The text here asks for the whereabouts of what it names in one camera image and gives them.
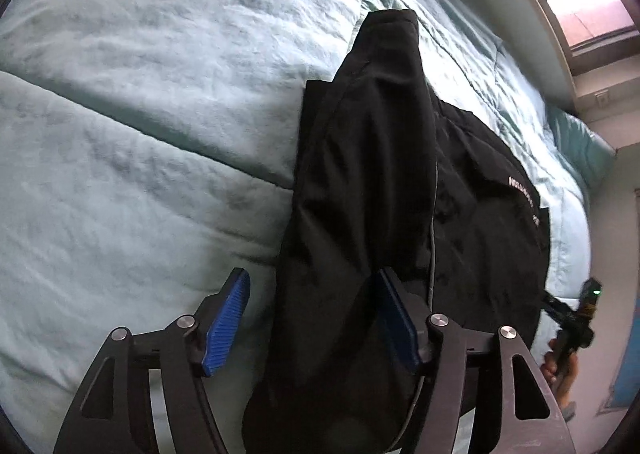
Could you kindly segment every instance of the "blue poster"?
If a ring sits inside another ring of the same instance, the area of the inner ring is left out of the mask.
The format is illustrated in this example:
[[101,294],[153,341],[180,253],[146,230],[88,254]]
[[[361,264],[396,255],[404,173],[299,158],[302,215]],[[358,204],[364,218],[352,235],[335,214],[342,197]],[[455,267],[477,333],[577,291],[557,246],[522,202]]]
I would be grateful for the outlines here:
[[629,407],[638,389],[640,389],[640,298],[636,300],[631,336],[607,407]]

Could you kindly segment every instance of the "bed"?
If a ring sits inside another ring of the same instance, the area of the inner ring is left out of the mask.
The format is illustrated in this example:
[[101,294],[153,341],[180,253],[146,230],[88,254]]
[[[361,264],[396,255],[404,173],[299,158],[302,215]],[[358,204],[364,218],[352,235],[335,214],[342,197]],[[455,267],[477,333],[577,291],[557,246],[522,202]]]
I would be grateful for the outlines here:
[[[428,82],[522,162],[550,209],[547,290],[575,302],[590,269],[590,192],[614,152],[545,101],[476,3],[11,2],[0,18],[0,404],[36,454],[52,451],[111,329],[163,328],[236,266],[252,295],[207,390],[229,451],[242,452],[303,88],[333,77],[369,11],[417,12]],[[543,316],[536,358],[553,335]],[[152,389],[159,444],[172,452],[158,378]]]

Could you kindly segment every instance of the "black fabric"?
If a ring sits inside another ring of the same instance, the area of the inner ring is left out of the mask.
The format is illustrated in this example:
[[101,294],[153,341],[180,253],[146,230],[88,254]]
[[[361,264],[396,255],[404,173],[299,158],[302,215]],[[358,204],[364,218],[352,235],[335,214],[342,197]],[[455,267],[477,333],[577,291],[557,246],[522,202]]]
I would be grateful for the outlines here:
[[434,311],[482,331],[513,325],[530,345],[548,267],[539,205],[508,147],[425,83],[415,13],[370,13],[334,81],[306,86],[248,454],[391,447],[417,379],[376,325],[366,281],[382,267],[431,293]]

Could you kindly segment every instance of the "human hand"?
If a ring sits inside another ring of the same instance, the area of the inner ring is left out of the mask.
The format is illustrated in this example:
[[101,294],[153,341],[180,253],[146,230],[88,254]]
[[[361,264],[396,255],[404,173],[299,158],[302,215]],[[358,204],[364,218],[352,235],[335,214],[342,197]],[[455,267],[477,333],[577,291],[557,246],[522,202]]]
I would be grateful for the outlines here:
[[[558,365],[556,365],[556,360],[554,358],[556,339],[551,339],[549,341],[549,347],[551,348],[551,351],[546,352],[545,363],[540,366],[540,371],[542,371],[542,375],[545,377],[546,383],[549,384],[549,386],[552,386],[556,383],[556,371],[558,371]],[[566,375],[555,394],[556,402],[558,402],[560,409],[564,409],[569,405],[569,391],[571,390],[571,386],[574,385],[576,376],[578,376],[578,355],[572,353],[569,357]]]

